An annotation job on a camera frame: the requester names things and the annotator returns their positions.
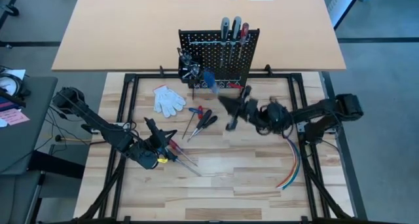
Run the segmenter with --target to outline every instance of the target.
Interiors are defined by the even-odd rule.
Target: black pegboard
[[[181,48],[187,50],[192,56],[202,58],[202,67],[215,73],[215,80],[219,88],[228,88],[228,83],[246,85],[247,76],[253,55],[255,53],[257,39],[259,38],[259,29],[249,30],[246,43],[243,45],[242,53],[239,56],[240,43],[234,45],[230,65],[228,59],[231,50],[232,31],[228,32],[227,43],[225,46],[219,42],[221,32],[218,31],[181,31],[179,30],[179,40]],[[203,79],[200,83],[188,84],[189,88],[207,88]]]

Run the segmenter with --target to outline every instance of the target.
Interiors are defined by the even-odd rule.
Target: white work glove
[[[183,106],[186,105],[185,99],[170,90],[166,85],[156,88],[153,92],[155,93],[155,111],[157,113],[163,112],[166,118],[170,115],[176,115],[175,109],[181,111]]]

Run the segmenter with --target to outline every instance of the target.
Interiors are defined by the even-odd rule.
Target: pink sticky note
[[[10,125],[15,125],[29,120],[26,115],[24,115],[17,109],[9,109],[0,112],[0,118],[9,123]]]

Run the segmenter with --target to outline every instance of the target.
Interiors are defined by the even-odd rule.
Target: wooden tabletop
[[[78,0],[52,70],[177,69],[178,30],[260,29],[252,69],[345,69],[324,0]]]
[[[302,74],[308,104],[324,98],[318,73]],[[108,73],[99,114],[114,122],[117,116],[123,73]],[[288,84],[285,79],[248,79],[252,86],[251,97],[259,106],[268,103],[269,96],[291,108]],[[176,91],[187,101],[186,107],[202,105],[213,110],[219,120],[203,130],[190,142],[182,140],[182,133],[191,118],[184,109],[175,117],[165,119],[153,111],[153,89],[162,84]],[[236,90],[222,93],[237,95]],[[199,92],[191,99],[191,90],[179,79],[140,79],[134,120],[142,138],[150,132],[144,117],[153,118],[163,130],[177,129],[174,140],[198,164],[194,167],[182,156],[179,158],[194,167],[203,176],[195,174],[180,164],[159,164],[154,170],[145,170],[129,160],[126,164],[118,219],[132,216],[132,220],[300,220],[310,217],[302,168],[295,180],[285,190],[275,189],[293,165],[292,152],[284,139],[276,135],[260,136],[255,127],[239,120],[233,132],[225,131],[230,120],[223,106],[209,94]],[[187,131],[191,134],[197,119]],[[291,139],[297,142],[294,131]],[[335,143],[332,136],[325,136]],[[327,190],[343,210],[353,214],[348,188],[337,150],[325,143],[318,145],[323,178]],[[74,216],[79,217],[93,203],[103,187],[110,152],[107,144],[92,145],[80,188]],[[319,196],[316,189],[318,211]],[[106,216],[110,216],[113,191],[111,191]]]

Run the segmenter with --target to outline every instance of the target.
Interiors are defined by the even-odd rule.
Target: tool holder
[[[179,40],[181,49],[186,50],[192,58],[200,64],[201,71],[207,70],[215,74],[215,82],[219,88],[230,88],[229,83],[245,86],[249,75],[251,62],[256,50],[259,29],[249,30],[246,43],[243,45],[242,53],[239,58],[241,45],[235,41],[233,46],[230,63],[228,62],[231,51],[232,31],[228,31],[226,45],[221,44],[221,32],[202,30],[202,31],[181,31],[179,30]],[[184,66],[179,61],[179,77],[187,74]],[[198,79],[183,79],[189,88],[207,88],[203,77]]]

